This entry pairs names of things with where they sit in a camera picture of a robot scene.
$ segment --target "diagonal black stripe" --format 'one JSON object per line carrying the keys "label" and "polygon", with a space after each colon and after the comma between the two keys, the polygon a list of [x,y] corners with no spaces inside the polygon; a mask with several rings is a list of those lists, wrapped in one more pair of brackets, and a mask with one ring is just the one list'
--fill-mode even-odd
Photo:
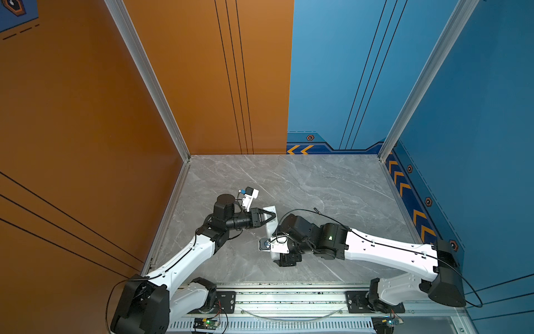
{"label": "diagonal black stripe", "polygon": [[367,54],[367,59],[365,60],[364,70],[362,71],[360,82],[358,83],[358,89],[356,89],[356,94],[354,95],[354,100],[352,101],[352,107],[350,108],[349,117],[347,118],[347,124],[345,124],[345,130],[343,131],[343,136],[341,137],[341,142],[339,143],[339,149],[341,149],[341,145],[343,144],[343,139],[345,138],[345,132],[347,132],[347,127],[349,126],[350,116],[352,115],[352,109],[354,108],[354,103],[356,102],[356,97],[358,96],[360,85],[362,84],[362,79],[364,77],[365,68],[367,67],[367,62],[369,61],[369,56],[371,55],[371,50],[373,49],[374,39],[376,38],[376,33],[378,32],[378,27],[380,26],[380,21],[382,21],[382,15],[384,15],[384,9],[386,8],[387,2],[388,0],[384,2],[384,7],[382,7],[382,13],[380,13],[380,19],[378,19],[378,24],[376,25],[376,30],[374,31],[373,41],[371,42],[371,47],[369,48],[369,53]]}
{"label": "diagonal black stripe", "polygon": [[367,105],[365,105],[364,114],[362,115],[362,119],[360,120],[360,125],[358,125],[358,130],[356,131],[356,134],[354,135],[354,139],[352,140],[352,145],[350,145],[350,148],[352,149],[352,146],[354,146],[354,142],[356,141],[356,137],[358,136],[358,132],[360,131],[360,127],[362,126],[362,122],[364,121],[365,112],[367,112],[367,107],[369,107],[369,102],[371,101],[371,98],[373,97],[374,88],[376,87],[376,83],[378,82],[378,78],[380,77],[380,73],[382,73],[382,68],[384,67],[384,63],[386,62],[386,58],[389,53],[389,48],[391,48],[391,44],[393,43],[393,38],[395,38],[395,33],[397,33],[397,28],[399,27],[399,23],[401,22],[402,14],[404,13],[404,9],[406,8],[406,4],[408,3],[408,0],[404,3],[404,7],[402,8],[402,12],[400,13],[399,21],[397,22],[397,26],[395,27],[395,31],[393,31],[393,36],[391,37],[391,41],[389,41],[388,50],[386,51],[386,55],[384,56],[384,60],[382,61],[382,65],[380,66],[380,71],[378,71],[378,75],[376,76],[376,81],[374,82],[373,90],[371,91],[371,95],[369,96],[369,100],[367,100]]}
{"label": "diagonal black stripe", "polygon": [[85,227],[86,229],[90,230],[91,232],[93,232],[94,234],[96,234],[97,236],[99,236],[100,238],[104,239],[105,241],[109,242],[110,244],[112,244],[113,246],[117,247],[118,249],[120,249],[121,251],[123,251],[124,253],[130,255],[131,257],[133,257],[134,259],[136,259],[137,261],[143,263],[141,260],[139,260],[137,257],[133,256],[132,254],[130,254],[129,252],[127,252],[126,250],[124,250],[123,248],[120,248],[119,246],[117,246],[116,244],[114,244],[111,240],[107,239],[106,237],[104,237],[103,235],[101,235],[100,233],[96,232],[95,230],[91,229],[89,226],[83,224],[81,221],[79,221],[78,219],[72,217],[71,215],[69,215],[68,213],[66,213],[65,211],[61,210],[60,208],[58,208],[57,206],[55,206],[54,204],[50,203],[49,201],[47,201],[46,199],[42,198],[41,196],[37,195],[36,193],[34,193],[33,191],[29,190],[28,188],[26,188],[25,186],[23,186],[22,184],[18,183],[17,181],[15,181],[14,179],[10,178],[9,176],[7,176],[6,174],[0,172],[0,174],[2,174],[3,176],[5,176],[6,178],[8,178],[10,181],[12,181],[13,183],[15,183],[16,185],[22,187],[24,190],[28,191],[29,193],[31,193],[32,195],[34,195],[35,197],[37,197],[38,199],[40,199],[41,201],[47,203],[48,205],[50,205],[51,207],[53,207],[54,209],[56,209],[57,211],[61,212],[62,214],[66,215],[67,217],[69,217],[70,219],[74,220],[75,222],[77,222],[78,224],[80,224],[81,226]]}
{"label": "diagonal black stripe", "polygon": [[224,52],[224,42],[223,42],[223,32],[221,30],[221,21],[219,20],[219,11],[217,11],[217,1],[213,0],[213,3],[215,4],[215,13],[217,14],[217,22],[219,23],[219,33],[221,34],[221,45],[223,46],[224,65],[226,65],[226,75],[228,76],[228,86],[230,87],[230,97],[232,98],[232,108],[234,109],[235,130],[237,131],[237,139],[239,140],[239,151],[241,151],[241,154],[243,154],[243,150],[241,149],[241,138],[239,137],[239,128],[237,126],[237,116],[235,114],[235,106],[233,103],[232,85],[230,85],[230,73],[228,72],[228,63],[226,62],[226,52]]}
{"label": "diagonal black stripe", "polygon": [[241,40],[241,27],[239,26],[239,10],[237,8],[237,0],[235,0],[235,12],[237,14],[237,28],[239,30],[239,43],[241,44],[241,60],[243,62],[243,78],[245,79],[245,94],[247,96],[247,113],[248,126],[250,128],[250,143],[252,145],[252,154],[254,154],[254,137],[252,135],[252,122],[250,121],[250,106],[248,105],[247,75],[245,74],[245,58],[243,57],[243,41]]}
{"label": "diagonal black stripe", "polygon": [[531,310],[528,310],[528,311],[522,311],[522,312],[515,312],[515,313],[508,313],[508,314],[500,314],[500,315],[494,315],[494,316],[487,316],[487,317],[484,317],[484,318],[472,319],[472,321],[475,321],[475,320],[482,320],[482,319],[498,318],[498,317],[501,317],[501,316],[507,316],[507,315],[516,315],[516,314],[523,314],[523,313],[531,313],[531,312],[534,312],[534,309],[531,309]]}
{"label": "diagonal black stripe", "polygon": [[345,149],[349,146],[349,140],[350,136],[352,135],[352,131],[354,130],[354,125],[356,124],[356,121],[358,120],[358,114],[360,113],[360,108],[362,107],[362,103],[364,102],[365,93],[367,92],[367,88],[369,87],[369,83],[371,81],[371,77],[373,76],[374,67],[376,66],[376,62],[378,61],[378,56],[380,55],[380,50],[382,50],[382,45],[384,44],[384,39],[386,39],[386,35],[388,33],[389,24],[391,23],[391,19],[393,18],[393,13],[395,13],[395,8],[397,7],[398,0],[395,1],[395,6],[393,6],[393,10],[391,11],[391,16],[389,17],[388,25],[386,26],[386,31],[384,32],[384,37],[382,37],[382,42],[380,43],[380,47],[378,48],[378,52],[376,53],[376,58],[374,59],[373,68],[371,69],[371,74],[369,75],[369,80],[367,80],[367,85],[365,86],[364,94],[362,95],[362,100],[360,101],[360,106],[358,107],[358,112],[356,113],[356,117],[354,118],[354,123],[352,123],[352,128],[350,129],[349,138],[347,139],[347,143],[345,145]]}
{"label": "diagonal black stripe", "polygon": [[526,297],[526,296],[530,296],[531,294],[534,294],[534,292],[521,294],[521,295],[519,295],[519,296],[513,296],[513,297],[508,297],[508,298],[503,298],[503,299],[499,299],[499,300],[494,300],[494,301],[485,302],[484,305],[492,304],[492,303],[494,303],[494,302],[500,302],[500,301],[505,301],[505,300],[515,299],[515,298],[520,298],[520,297]]}
{"label": "diagonal black stripe", "polygon": [[48,224],[51,224],[51,225],[57,227],[57,228],[60,229],[61,231],[70,234],[71,236],[73,236],[73,237],[75,237],[76,239],[78,239],[78,240],[80,240],[80,241],[82,241],[82,242],[88,244],[89,246],[95,248],[96,250],[99,250],[99,251],[101,251],[102,253],[104,253],[104,254],[106,254],[106,255],[109,255],[110,257],[114,258],[114,259],[117,260],[118,262],[123,263],[123,264],[127,265],[128,267],[130,267],[130,268],[132,268],[132,269],[134,269],[134,270],[136,270],[136,271],[139,271],[139,269],[137,269],[137,268],[135,268],[135,267],[132,267],[131,265],[127,264],[126,262],[124,262],[124,261],[122,261],[122,260],[119,260],[118,258],[114,257],[113,255],[111,255],[111,254],[109,254],[109,253],[107,253],[107,252],[101,250],[100,248],[94,246],[93,244],[91,244],[91,243],[85,241],[84,239],[80,238],[79,236],[74,235],[73,233],[67,231],[66,229],[64,229],[64,228],[62,228],[62,227],[60,227],[60,226],[58,226],[58,225],[52,223],[52,222],[49,221],[48,219],[45,219],[45,218],[43,218],[42,216],[36,214],[35,212],[31,211],[30,209],[25,208],[24,206],[18,204],[18,203],[15,202],[14,200],[9,199],[8,197],[5,197],[5,196],[2,195],[1,193],[0,193],[0,197],[6,199],[6,200],[8,200],[8,201],[10,201],[11,203],[13,203],[13,204],[17,205],[18,207],[20,207],[20,208],[26,210],[27,212],[31,213],[32,215],[34,215],[34,216],[36,216],[36,217],[38,217],[38,218],[44,220],[44,221],[47,222]]}
{"label": "diagonal black stripe", "polygon": [[241,90],[239,89],[239,79],[237,78],[237,65],[235,64],[235,52],[233,49],[232,28],[230,27],[230,14],[228,13],[228,2],[224,0],[224,3],[226,4],[226,17],[228,18],[228,30],[230,31],[230,43],[232,44],[232,56],[234,58],[235,81],[237,83],[237,94],[239,96],[239,106],[241,108],[241,122],[243,123],[243,134],[245,136],[245,148],[247,149],[247,154],[248,154],[247,132],[245,131],[245,119],[243,118],[243,104],[241,103]]}
{"label": "diagonal black stripe", "polygon": [[92,263],[94,263],[95,265],[101,266],[102,268],[105,268],[105,269],[107,269],[107,270],[109,270],[109,271],[111,271],[111,272],[113,272],[113,273],[116,273],[116,274],[118,274],[118,275],[121,275],[122,277],[129,278],[128,276],[124,276],[124,275],[122,275],[121,273],[118,273],[118,272],[114,271],[113,269],[109,269],[109,268],[106,267],[106,266],[103,266],[103,265],[101,265],[101,264],[99,264],[99,263],[96,263],[96,262],[94,262],[93,260],[90,260],[90,259],[88,259],[88,258],[86,258],[86,257],[84,257],[84,256],[82,256],[82,255],[79,255],[78,253],[75,253],[75,252],[73,252],[73,251],[71,251],[71,250],[68,250],[68,249],[66,249],[65,247],[62,247],[62,246],[60,246],[60,245],[58,245],[58,244],[56,244],[56,243],[54,243],[54,242],[52,242],[52,241],[50,241],[50,240],[48,240],[48,239],[45,239],[45,238],[43,238],[43,237],[41,237],[41,236],[38,236],[38,235],[35,234],[35,233],[32,233],[32,232],[30,232],[30,231],[28,231],[28,230],[26,230],[26,229],[23,229],[22,227],[17,226],[17,225],[15,225],[15,224],[13,224],[13,223],[11,223],[11,222],[9,222],[9,221],[3,219],[3,218],[0,218],[0,220],[3,221],[4,223],[7,223],[7,224],[9,224],[9,225],[11,225],[11,226],[13,226],[13,227],[18,228],[19,230],[22,230],[22,231],[24,231],[24,232],[26,232],[26,233],[29,233],[29,234],[33,235],[34,237],[37,237],[37,238],[39,238],[39,239],[41,239],[41,240],[44,240],[44,241],[46,241],[47,243],[50,243],[50,244],[52,244],[52,245],[54,245],[54,246],[58,246],[58,247],[61,248],[62,250],[66,250],[67,252],[72,253],[72,254],[74,254],[74,255],[77,255],[77,256],[79,256],[79,257],[82,258],[82,259],[86,259],[87,261],[92,262]]}
{"label": "diagonal black stripe", "polygon": [[511,279],[511,280],[506,281],[506,282],[502,282],[502,283],[498,283],[498,284],[494,284],[494,285],[486,286],[485,288],[478,289],[478,290],[476,290],[476,291],[478,292],[478,291],[486,290],[486,289],[489,289],[489,288],[494,288],[495,286],[503,285],[503,284],[510,283],[510,282],[519,281],[520,279],[528,278],[528,277],[530,277],[530,276],[534,276],[534,274],[525,275],[525,276],[522,276],[522,277],[518,277],[518,278]]}

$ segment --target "dark blue wall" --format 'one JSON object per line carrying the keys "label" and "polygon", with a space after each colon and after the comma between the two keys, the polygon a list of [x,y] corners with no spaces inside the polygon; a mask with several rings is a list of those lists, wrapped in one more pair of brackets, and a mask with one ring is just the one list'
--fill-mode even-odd
{"label": "dark blue wall", "polygon": [[336,150],[383,140],[456,3],[296,0],[288,131],[318,133]]}
{"label": "dark blue wall", "polygon": [[480,1],[400,138],[464,246],[466,278],[497,301],[469,309],[480,333],[534,332],[533,313],[502,316],[534,310],[534,294],[498,301],[534,292],[534,276],[501,284],[534,274],[533,16],[530,0]]}

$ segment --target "yellow chevron arrow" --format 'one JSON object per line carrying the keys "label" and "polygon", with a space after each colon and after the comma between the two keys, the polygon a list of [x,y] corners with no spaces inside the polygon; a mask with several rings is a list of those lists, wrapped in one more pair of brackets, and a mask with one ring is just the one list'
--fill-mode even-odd
{"label": "yellow chevron arrow", "polygon": [[393,161],[393,160],[389,162],[389,173],[390,174],[391,174],[391,165],[398,165],[398,162]]}
{"label": "yellow chevron arrow", "polygon": [[433,236],[436,236],[436,234],[434,233],[434,231],[432,231],[431,229],[429,229],[429,228],[426,227],[426,226],[421,225],[421,241],[423,241],[423,242],[425,242],[425,232],[430,233],[430,234],[432,234]]}
{"label": "yellow chevron arrow", "polygon": [[413,211],[413,224],[415,226],[417,226],[417,216],[427,219],[427,216],[424,213],[422,213],[421,211],[414,210]]}
{"label": "yellow chevron arrow", "polygon": [[289,151],[287,151],[287,153],[289,153],[289,154],[294,154],[294,153],[293,153],[293,150],[296,149],[296,148],[299,147],[299,146],[300,146],[300,145],[295,145],[295,146],[293,146],[291,149],[289,149]]}
{"label": "yellow chevron arrow", "polygon": [[400,183],[400,189],[399,189],[399,192],[400,192],[400,196],[402,197],[402,189],[403,188],[408,188],[408,189],[412,189],[412,187],[410,187],[409,184],[406,184],[406,183]]}
{"label": "yellow chevron arrow", "polygon": [[310,145],[310,146],[306,147],[304,150],[301,151],[301,153],[302,153],[302,154],[308,154],[306,151],[307,151],[308,149],[312,148],[312,147],[313,147],[313,145]]}
{"label": "yellow chevron arrow", "polygon": [[394,172],[393,174],[395,175],[394,183],[397,185],[397,176],[404,176],[404,174],[401,172]]}

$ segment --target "gray marble floor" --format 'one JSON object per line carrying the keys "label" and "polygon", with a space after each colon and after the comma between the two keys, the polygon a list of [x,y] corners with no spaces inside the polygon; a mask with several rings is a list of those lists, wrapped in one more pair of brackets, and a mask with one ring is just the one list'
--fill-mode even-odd
{"label": "gray marble floor", "polygon": [[[344,224],[371,235],[413,242],[376,156],[280,155],[193,156],[182,194],[156,261],[161,265],[193,237],[213,211],[218,195],[236,195],[252,187],[260,194],[253,207],[276,205],[279,216],[290,209],[318,208]],[[325,218],[302,212],[317,225]],[[204,262],[188,279],[216,283],[351,282],[368,283],[401,271],[365,261],[326,261],[302,256],[296,267],[280,268],[258,250],[265,229],[244,230]]]}

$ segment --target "orange wall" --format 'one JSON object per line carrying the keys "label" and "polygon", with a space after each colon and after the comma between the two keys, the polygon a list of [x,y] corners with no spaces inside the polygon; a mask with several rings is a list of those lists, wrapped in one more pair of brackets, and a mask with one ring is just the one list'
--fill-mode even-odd
{"label": "orange wall", "polygon": [[0,332],[104,333],[109,291],[142,268],[182,161],[104,2],[38,10],[0,35],[0,172],[125,251],[0,175],[1,219],[119,273],[0,221]]}
{"label": "orange wall", "polygon": [[285,153],[293,1],[125,4],[192,154]]}

